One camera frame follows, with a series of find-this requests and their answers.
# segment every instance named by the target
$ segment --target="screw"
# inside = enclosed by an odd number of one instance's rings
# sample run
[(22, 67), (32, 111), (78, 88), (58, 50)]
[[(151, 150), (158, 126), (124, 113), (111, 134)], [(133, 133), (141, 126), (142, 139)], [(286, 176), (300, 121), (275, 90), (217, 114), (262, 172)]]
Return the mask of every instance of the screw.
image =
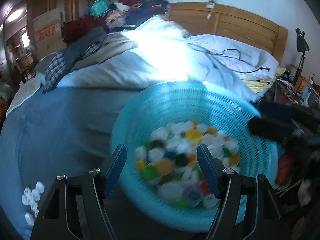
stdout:
[(229, 175), (232, 175), (232, 174), (235, 173), (235, 171), (234, 171), (233, 169), (231, 169), (231, 168), (224, 169), (224, 172), (225, 172), (226, 174), (229, 174)]
[(57, 179), (58, 180), (63, 180), (66, 176), (64, 174), (61, 174), (59, 176), (57, 176)]
[(93, 169), (89, 170), (89, 173), (91, 175), (96, 175), (96, 174), (100, 173), (100, 169), (99, 168), (93, 168)]

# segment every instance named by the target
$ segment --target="ceiling light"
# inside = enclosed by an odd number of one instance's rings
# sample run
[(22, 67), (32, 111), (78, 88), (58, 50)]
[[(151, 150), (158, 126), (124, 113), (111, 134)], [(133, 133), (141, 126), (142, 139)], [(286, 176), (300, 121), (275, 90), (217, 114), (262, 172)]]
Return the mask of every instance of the ceiling light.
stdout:
[(19, 16), (22, 14), (22, 11), (23, 11), (22, 9), (19, 9), (19, 10), (14, 11), (14, 12), (8, 17), (8, 21), (9, 21), (9, 22), (12, 22), (12, 21), (18, 19)]

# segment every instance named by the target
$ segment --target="bed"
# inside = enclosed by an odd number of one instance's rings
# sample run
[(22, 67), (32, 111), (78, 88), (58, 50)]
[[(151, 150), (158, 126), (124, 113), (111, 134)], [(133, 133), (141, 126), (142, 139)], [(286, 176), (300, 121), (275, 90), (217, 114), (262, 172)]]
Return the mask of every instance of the bed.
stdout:
[[(273, 55), (281, 62), (287, 30), (267, 19), (223, 5), (207, 9), (204, 3), (172, 4), (169, 15), (170, 20), (192, 35), (216, 34), (215, 42), (222, 36), (231, 38), (227, 41), (232, 44), (241, 41), (268, 52), (251, 48), (257, 59), (272, 60)], [(146, 29), (151, 32), (143, 34), (141, 31)], [(205, 55), (184, 50), (190, 42), (210, 44), (213, 36), (183, 38), (182, 33), (180, 26), (168, 25), (155, 17), (138, 28), (138, 32), (124, 33), (140, 42), (138, 48), (71, 72), (51, 92), (43, 94), (40, 85), (39, 90), (26, 89), (29, 95), (24, 95), (24, 100), (11, 109), (0, 135), (0, 177), (6, 178), (0, 180), (3, 209), (0, 216), (5, 217), (7, 227), (11, 224), (19, 237), (30, 239), (32, 227), (25, 221), (25, 213), (30, 209), (21, 202), (24, 188), (34, 188), (37, 181), (44, 183), (41, 206), (58, 174), (77, 176), (98, 166), (110, 154), (109, 140), (116, 117), (139, 91), (159, 82), (186, 79), (220, 84), (221, 75)], [(138, 40), (141, 35), (145, 35), (143, 41)], [(232, 71), (225, 70), (223, 77), (228, 89), (248, 101), (256, 99)], [(129, 235), (132, 239), (154, 240), (192, 237), (139, 212), (119, 186), (105, 208), (119, 240), (129, 239)]]

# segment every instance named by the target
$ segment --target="plaid shirt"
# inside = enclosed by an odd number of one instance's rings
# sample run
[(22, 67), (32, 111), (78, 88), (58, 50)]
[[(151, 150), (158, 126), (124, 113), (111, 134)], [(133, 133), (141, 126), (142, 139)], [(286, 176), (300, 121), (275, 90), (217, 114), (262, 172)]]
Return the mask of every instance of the plaid shirt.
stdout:
[(87, 48), (87, 50), (84, 53), (83, 58), (89, 57), (90, 55), (92, 55), (93, 53), (97, 52), (101, 47), (100, 42), (95, 42), (94, 44), (92, 44), (89, 48)]
[(54, 87), (65, 68), (66, 62), (64, 60), (62, 50), (59, 50), (52, 58), (47, 70), (45, 71), (45, 81), (47, 82), (47, 86), (45, 87), (43, 93)]

